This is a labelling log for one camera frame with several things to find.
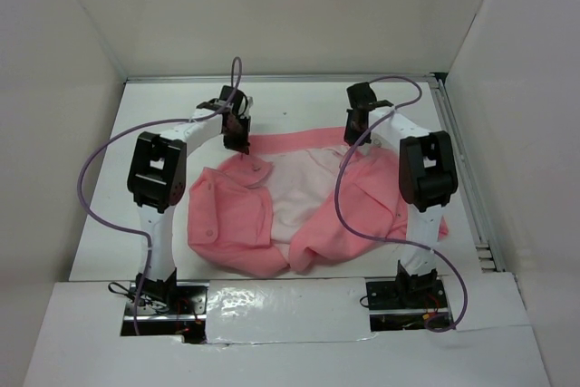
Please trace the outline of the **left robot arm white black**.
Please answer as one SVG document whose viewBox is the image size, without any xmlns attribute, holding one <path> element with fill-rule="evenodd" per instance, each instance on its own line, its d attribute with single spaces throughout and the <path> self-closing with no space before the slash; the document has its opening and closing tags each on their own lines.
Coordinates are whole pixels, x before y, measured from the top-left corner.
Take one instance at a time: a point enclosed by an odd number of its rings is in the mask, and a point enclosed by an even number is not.
<svg viewBox="0 0 580 387">
<path fill-rule="evenodd" d="M 128 190 L 138 207 L 140 232 L 146 238 L 144 265 L 136 276 L 140 293 L 160 314 L 178 305 L 177 268 L 172 254 L 175 208 L 187 190 L 187 159 L 205 142 L 221 136 L 228 150 L 247 154 L 251 105 L 204 102 L 193 117 L 161 133 L 139 135 L 128 176 Z"/>
</svg>

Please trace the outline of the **pink zip jacket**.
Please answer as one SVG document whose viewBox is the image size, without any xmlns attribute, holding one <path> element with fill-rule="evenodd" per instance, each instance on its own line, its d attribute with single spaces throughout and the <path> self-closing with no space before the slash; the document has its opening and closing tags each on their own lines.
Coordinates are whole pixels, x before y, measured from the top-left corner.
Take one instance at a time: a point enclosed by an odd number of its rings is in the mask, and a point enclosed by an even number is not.
<svg viewBox="0 0 580 387">
<path fill-rule="evenodd" d="M 355 152 L 339 179 L 349 149 L 340 127 L 250 142 L 189 189 L 188 246 L 207 261 L 268 278 L 350 261 L 375 248 L 371 237 L 405 238 L 392 150 Z"/>
</svg>

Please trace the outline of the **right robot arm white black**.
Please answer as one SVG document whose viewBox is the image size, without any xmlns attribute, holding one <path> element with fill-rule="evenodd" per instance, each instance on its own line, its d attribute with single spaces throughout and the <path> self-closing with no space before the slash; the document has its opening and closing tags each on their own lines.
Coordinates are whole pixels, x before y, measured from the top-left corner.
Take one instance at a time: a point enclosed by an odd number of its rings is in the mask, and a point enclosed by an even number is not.
<svg viewBox="0 0 580 387">
<path fill-rule="evenodd" d="M 344 139 L 354 145 L 371 141 L 367 129 L 397 152 L 399 191 L 408 205 L 404 249 L 397 265 L 394 294 L 406 307 L 420 305 L 437 282 L 435 247 L 439 241 L 444 208 L 459 182 L 451 139 L 446 131 L 430 131 L 390 110 L 349 109 Z"/>
</svg>

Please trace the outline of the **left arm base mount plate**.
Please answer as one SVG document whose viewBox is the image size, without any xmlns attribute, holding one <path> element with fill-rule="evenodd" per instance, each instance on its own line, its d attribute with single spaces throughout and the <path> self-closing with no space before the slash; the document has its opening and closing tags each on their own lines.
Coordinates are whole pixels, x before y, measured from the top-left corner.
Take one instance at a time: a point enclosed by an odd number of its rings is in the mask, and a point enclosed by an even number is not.
<svg viewBox="0 0 580 387">
<path fill-rule="evenodd" d="M 169 303 L 162 303 L 144 294 L 135 310 L 134 294 L 137 285 L 108 284 L 108 290 L 123 299 L 121 336 L 135 336 L 134 323 L 139 335 L 176 335 L 185 343 L 201 344 L 206 341 L 208 282 L 177 282 L 175 295 Z"/>
</svg>

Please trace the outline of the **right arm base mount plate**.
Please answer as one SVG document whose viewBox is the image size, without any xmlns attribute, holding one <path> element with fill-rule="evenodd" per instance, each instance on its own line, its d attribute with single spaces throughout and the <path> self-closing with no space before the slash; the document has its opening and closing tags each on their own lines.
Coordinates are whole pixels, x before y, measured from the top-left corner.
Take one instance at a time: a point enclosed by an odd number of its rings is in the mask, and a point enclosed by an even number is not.
<svg viewBox="0 0 580 387">
<path fill-rule="evenodd" d="M 410 300 L 402 300 L 393 280 L 365 283 L 366 293 L 359 304 L 368 310 L 372 332 L 423 330 L 425 322 L 434 329 L 448 327 L 452 322 L 448 299 L 440 279 L 434 289 Z"/>
</svg>

